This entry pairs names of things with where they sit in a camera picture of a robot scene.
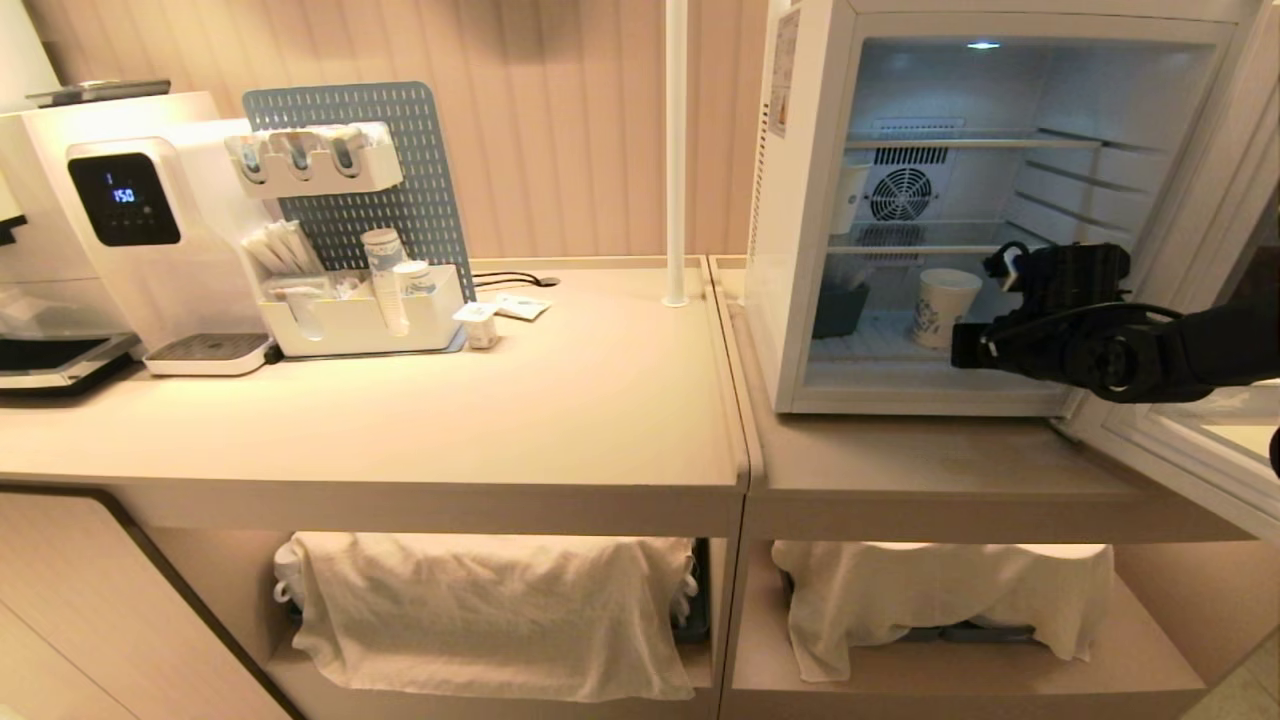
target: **power cord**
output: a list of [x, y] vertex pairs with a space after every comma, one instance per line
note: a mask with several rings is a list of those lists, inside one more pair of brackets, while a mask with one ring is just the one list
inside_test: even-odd
[[486, 287], [492, 284], [506, 284], [506, 283], [520, 283], [531, 284], [534, 287], [556, 287], [559, 284], [559, 278], [540, 278], [532, 273], [521, 273], [518, 270], [502, 270], [495, 273], [472, 273], [472, 278], [497, 278], [502, 275], [516, 275], [506, 279], [494, 279], [475, 283], [476, 287]]
[[1011, 328], [997, 329], [993, 333], [984, 334], [982, 342], [992, 343], [1001, 340], [1009, 340], [1014, 336], [1025, 334], [1029, 331], [1042, 328], [1052, 323], [1060, 323], [1069, 318], [1075, 318], [1076, 315], [1084, 315], [1085, 313], [1097, 313], [1102, 310], [1142, 310], [1152, 315], [1160, 315], [1170, 320], [1181, 320], [1183, 314], [1170, 310], [1167, 307], [1160, 307], [1157, 305], [1147, 305], [1144, 302], [1100, 302], [1097, 305], [1087, 305], [1084, 307], [1073, 307], [1070, 310], [1064, 310], [1061, 313], [1055, 313], [1052, 315], [1046, 315], [1043, 318], [1037, 318], [1028, 323], [1020, 325], [1014, 325]]

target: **white pole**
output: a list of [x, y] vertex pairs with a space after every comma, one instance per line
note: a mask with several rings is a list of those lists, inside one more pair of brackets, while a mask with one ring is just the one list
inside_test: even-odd
[[667, 297], [685, 295], [685, 126], [687, 122], [689, 0], [667, 0]]

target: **beige wall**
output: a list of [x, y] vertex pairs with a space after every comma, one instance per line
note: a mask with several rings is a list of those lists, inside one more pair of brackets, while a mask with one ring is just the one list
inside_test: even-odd
[[[64, 82], [420, 79], [475, 256], [663, 252], [660, 0], [26, 0]], [[690, 0], [691, 252], [745, 250], [767, 0]]]

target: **towel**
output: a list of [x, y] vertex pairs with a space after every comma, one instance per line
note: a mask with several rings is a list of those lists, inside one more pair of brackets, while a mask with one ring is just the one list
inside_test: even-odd
[[1036, 628], [1062, 660], [1088, 660], [1106, 616], [1106, 544], [773, 543], [795, 579], [787, 620], [800, 678], [850, 678], [849, 647], [891, 643], [911, 628], [973, 620]]
[[296, 533], [293, 647], [344, 688], [689, 700], [668, 609], [687, 538]]

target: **pegboard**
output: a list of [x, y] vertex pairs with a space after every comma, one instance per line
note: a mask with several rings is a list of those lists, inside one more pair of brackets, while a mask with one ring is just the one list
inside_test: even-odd
[[463, 297], [476, 299], [431, 88], [421, 82], [383, 82], [251, 90], [244, 94], [244, 113], [255, 131], [387, 123], [404, 182], [379, 192], [282, 197], [280, 210], [302, 223], [330, 270], [367, 268], [360, 234], [390, 227], [415, 260], [457, 265]]

